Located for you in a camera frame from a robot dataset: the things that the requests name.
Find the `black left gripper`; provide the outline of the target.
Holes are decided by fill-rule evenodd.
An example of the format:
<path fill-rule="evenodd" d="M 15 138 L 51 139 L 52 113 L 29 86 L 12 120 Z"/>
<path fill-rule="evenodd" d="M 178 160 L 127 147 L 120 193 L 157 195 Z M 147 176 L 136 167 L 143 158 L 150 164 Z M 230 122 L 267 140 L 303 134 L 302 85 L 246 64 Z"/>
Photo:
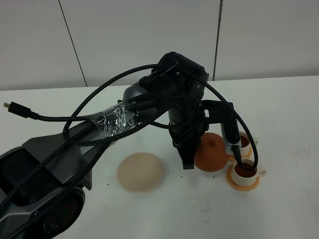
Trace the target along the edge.
<path fill-rule="evenodd" d="M 203 104 L 198 99 L 172 99 L 168 110 L 169 133 L 182 160 L 183 169 L 194 168 L 194 158 L 204 126 Z"/>

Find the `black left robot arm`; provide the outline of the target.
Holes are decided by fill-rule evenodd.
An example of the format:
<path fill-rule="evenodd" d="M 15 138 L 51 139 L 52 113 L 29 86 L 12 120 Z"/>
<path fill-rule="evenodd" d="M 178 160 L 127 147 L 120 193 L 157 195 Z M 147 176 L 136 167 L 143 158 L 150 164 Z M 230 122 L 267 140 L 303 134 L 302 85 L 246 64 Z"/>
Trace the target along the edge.
<path fill-rule="evenodd" d="M 127 88 L 116 105 L 89 115 L 44 117 L 17 103 L 10 113 L 40 121 L 62 121 L 62 133 L 35 137 L 0 157 L 0 236 L 51 239 L 79 217 L 92 168 L 112 144 L 169 115 L 167 129 L 184 169 L 194 167 L 204 110 L 201 99 L 208 73 L 171 52 L 151 73 Z"/>

